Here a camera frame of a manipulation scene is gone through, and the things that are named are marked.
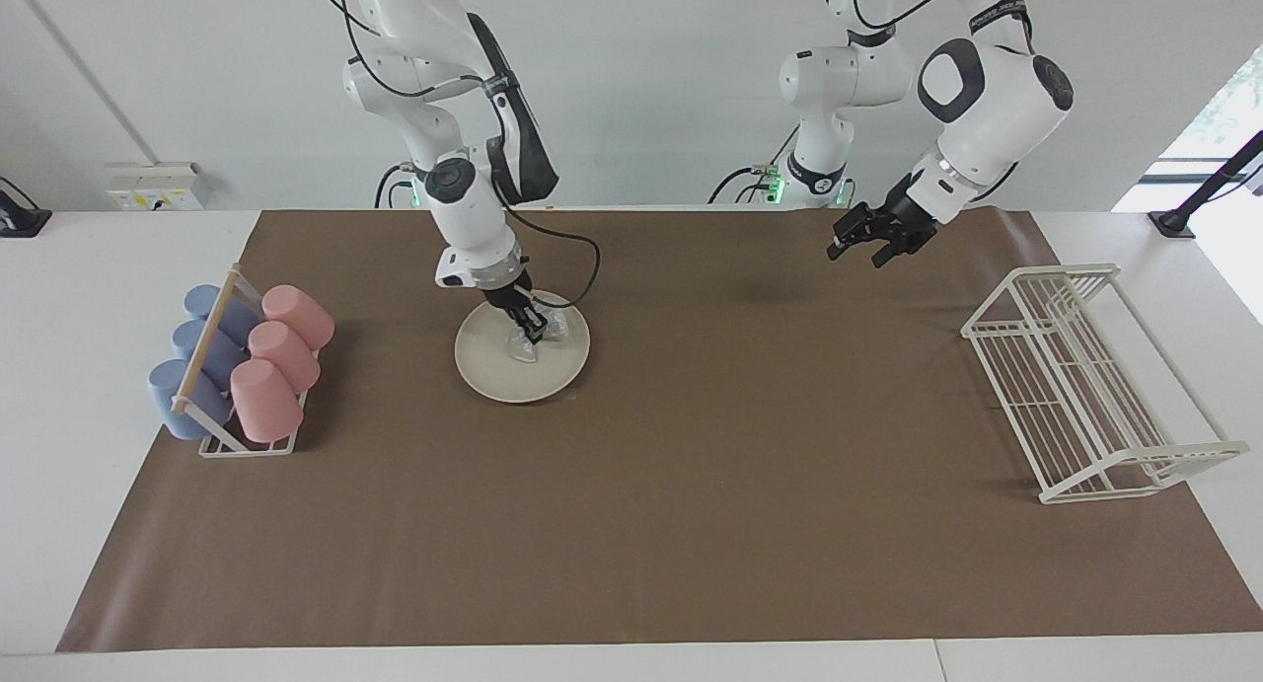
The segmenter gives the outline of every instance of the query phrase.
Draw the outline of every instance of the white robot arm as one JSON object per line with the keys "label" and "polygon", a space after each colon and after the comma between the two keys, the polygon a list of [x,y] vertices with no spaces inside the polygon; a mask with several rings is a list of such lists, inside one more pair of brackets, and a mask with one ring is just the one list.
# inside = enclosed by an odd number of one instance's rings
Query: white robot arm
{"label": "white robot arm", "polygon": [[[873,258],[878,268],[914,254],[938,224],[1002,183],[1070,111],[1074,88],[1053,61],[1034,52],[1024,0],[957,3],[970,15],[971,38],[938,47],[917,80],[917,96],[943,133],[883,206],[856,206],[835,224],[830,259],[859,241],[887,241]],[[834,201],[845,168],[854,130],[837,112],[899,101],[912,81],[894,21],[887,20],[890,0],[830,0],[830,8],[846,24],[847,47],[799,52],[781,73],[782,93],[802,115],[798,147],[781,170],[781,201],[808,206]]]}
{"label": "white robot arm", "polygon": [[[482,290],[536,344],[548,321],[527,296],[532,280],[504,206],[548,197],[558,178],[517,76],[491,29],[458,0],[360,0],[360,6],[379,35],[371,47],[356,48],[344,87],[403,134],[417,197],[448,242],[434,280]],[[465,145],[450,111],[429,105],[477,87],[500,120],[485,159],[482,147]]]}

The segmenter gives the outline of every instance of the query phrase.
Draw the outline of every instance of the white table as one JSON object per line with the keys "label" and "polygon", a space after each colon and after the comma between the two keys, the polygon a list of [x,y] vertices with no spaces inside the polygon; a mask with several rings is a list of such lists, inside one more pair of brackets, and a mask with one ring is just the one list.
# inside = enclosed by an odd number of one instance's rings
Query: white table
{"label": "white table", "polygon": [[[0,679],[1250,679],[1263,634],[816,644],[193,650],[51,655],[148,452],[144,392],[181,298],[239,258],[256,213],[62,213],[0,242]],[[1263,450],[1263,327],[1196,242],[1140,215],[1039,215],[1062,263],[1118,263],[1129,294],[1231,436]],[[25,274],[15,285],[9,277]],[[119,301],[121,307],[111,308]],[[14,404],[27,404],[14,409]],[[1263,456],[1194,480],[1263,600]]]}

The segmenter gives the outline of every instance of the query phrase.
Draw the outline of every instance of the dish rack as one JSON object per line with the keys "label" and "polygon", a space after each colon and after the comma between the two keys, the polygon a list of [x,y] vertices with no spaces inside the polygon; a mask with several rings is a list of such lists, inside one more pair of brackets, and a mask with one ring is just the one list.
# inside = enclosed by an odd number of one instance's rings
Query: dish rack
{"label": "dish rack", "polygon": [[[1147,496],[1240,453],[1119,288],[1116,264],[1022,268],[961,327],[1046,504]],[[1219,442],[1177,445],[1101,336],[1089,304],[1123,303]]]}
{"label": "dish rack", "polygon": [[[246,280],[241,274],[241,265],[234,264],[232,269],[229,270],[227,277],[224,280],[224,285],[220,288],[220,296],[215,301],[211,308],[211,314],[207,314],[206,327],[202,328],[202,335],[197,340],[197,347],[193,350],[192,359],[188,360],[188,368],[184,371],[184,379],[179,383],[179,390],[172,398],[171,412],[176,416],[188,416],[193,421],[198,422],[202,427],[206,427],[211,434],[202,438],[201,445],[198,445],[197,453],[205,458],[240,458],[240,457],[266,457],[266,456],[282,456],[282,453],[294,452],[294,441],[298,440],[298,431],[294,431],[292,436],[283,441],[277,441],[274,443],[251,443],[245,440],[244,436],[235,436],[225,426],[220,426],[212,417],[207,416],[198,404],[193,403],[193,386],[197,384],[197,375],[202,370],[202,364],[206,362],[206,355],[211,349],[211,336],[215,330],[218,330],[220,322],[224,318],[224,312],[227,308],[229,301],[235,296],[245,302],[258,314],[263,314],[263,297],[259,294],[254,285]],[[314,352],[316,359],[320,359],[320,352]],[[298,394],[298,407],[307,408],[307,390]],[[236,416],[236,408],[234,408],[229,414],[229,422],[231,424],[232,418]]]}

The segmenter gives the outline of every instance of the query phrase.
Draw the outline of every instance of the pink cup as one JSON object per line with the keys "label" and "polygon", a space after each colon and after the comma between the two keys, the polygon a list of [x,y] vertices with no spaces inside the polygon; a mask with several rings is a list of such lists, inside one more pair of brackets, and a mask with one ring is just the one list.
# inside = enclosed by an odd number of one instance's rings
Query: pink cup
{"label": "pink cup", "polygon": [[275,364],[296,394],[311,389],[320,379],[320,362],[288,323],[264,322],[254,327],[250,331],[250,355]]}
{"label": "pink cup", "polygon": [[264,359],[250,359],[232,370],[232,403],[246,438],[275,443],[298,432],[303,409],[279,368]]}
{"label": "pink cup", "polygon": [[273,287],[263,296],[263,313],[275,322],[288,323],[313,352],[333,338],[333,317],[298,287]]}

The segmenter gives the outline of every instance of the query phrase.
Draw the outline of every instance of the beige plate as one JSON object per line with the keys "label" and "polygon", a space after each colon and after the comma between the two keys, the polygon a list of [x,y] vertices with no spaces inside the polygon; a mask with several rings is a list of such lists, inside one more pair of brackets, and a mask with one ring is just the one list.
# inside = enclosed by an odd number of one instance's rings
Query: beige plate
{"label": "beige plate", "polygon": [[[565,303],[551,292],[536,290],[541,299]],[[587,362],[592,345],[587,322],[577,308],[565,308],[570,336],[536,345],[539,361],[523,364],[509,355],[509,332],[518,328],[505,313],[479,304],[456,332],[456,370],[471,389],[501,403],[530,403],[547,399],[573,381]]]}

